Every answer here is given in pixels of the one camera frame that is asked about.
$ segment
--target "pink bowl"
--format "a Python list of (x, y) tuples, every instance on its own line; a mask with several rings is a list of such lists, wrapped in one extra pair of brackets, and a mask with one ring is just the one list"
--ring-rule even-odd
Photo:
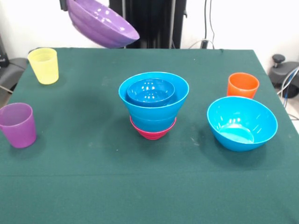
[(174, 122), (172, 123), (172, 125), (169, 128), (167, 128), (164, 131), (160, 131), (160, 132), (145, 132), (135, 126), (135, 124), (132, 121), (131, 116), (130, 116), (130, 121), (131, 121), (131, 124), (133, 125), (133, 127), (139, 132), (140, 135), (142, 135), (143, 137), (145, 137), (146, 139), (149, 139), (149, 140), (157, 140), (159, 138), (162, 138), (164, 135), (166, 135), (166, 133), (168, 133), (170, 131), (170, 129), (172, 129), (172, 127), (177, 122), (177, 118), (174, 119)]

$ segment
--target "black stand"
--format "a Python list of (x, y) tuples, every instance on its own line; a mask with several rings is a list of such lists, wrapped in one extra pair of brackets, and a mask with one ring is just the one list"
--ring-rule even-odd
[(127, 48), (180, 48), (186, 0), (110, 0), (110, 8), (140, 35)]

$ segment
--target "purple cup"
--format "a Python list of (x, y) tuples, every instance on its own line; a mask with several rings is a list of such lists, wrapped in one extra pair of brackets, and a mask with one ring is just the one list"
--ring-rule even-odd
[(8, 104), (0, 109), (0, 129), (15, 148), (25, 148), (36, 140), (32, 107), (24, 103)]

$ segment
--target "plastic cup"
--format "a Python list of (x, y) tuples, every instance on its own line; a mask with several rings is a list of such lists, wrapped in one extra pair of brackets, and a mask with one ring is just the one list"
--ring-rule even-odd
[(244, 72), (231, 74), (228, 78), (228, 96), (253, 98), (260, 83), (256, 77)]
[(36, 140), (36, 126), (31, 106), (8, 104), (0, 109), (0, 129), (15, 148), (25, 148)]
[(49, 85), (58, 80), (57, 52), (54, 49), (35, 49), (28, 54), (28, 60), (41, 84)]

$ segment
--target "blue bowl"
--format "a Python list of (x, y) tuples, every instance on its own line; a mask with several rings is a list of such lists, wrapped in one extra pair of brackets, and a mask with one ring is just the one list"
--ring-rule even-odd
[(160, 78), (148, 78), (133, 83), (128, 88), (132, 104), (144, 107), (165, 106), (174, 94), (174, 86)]
[[(168, 105), (161, 107), (142, 107), (130, 103), (127, 95), (128, 87), (139, 80), (147, 78), (164, 79), (174, 85), (175, 92)], [(189, 85), (183, 78), (171, 73), (146, 72), (125, 80), (120, 85), (118, 93), (129, 110), (132, 121), (136, 127), (146, 132), (160, 132), (173, 124), (179, 109), (184, 104), (189, 93)]]
[(269, 141), (278, 128), (271, 110), (244, 97), (224, 97), (207, 110), (207, 119), (215, 138), (227, 149), (244, 152)]

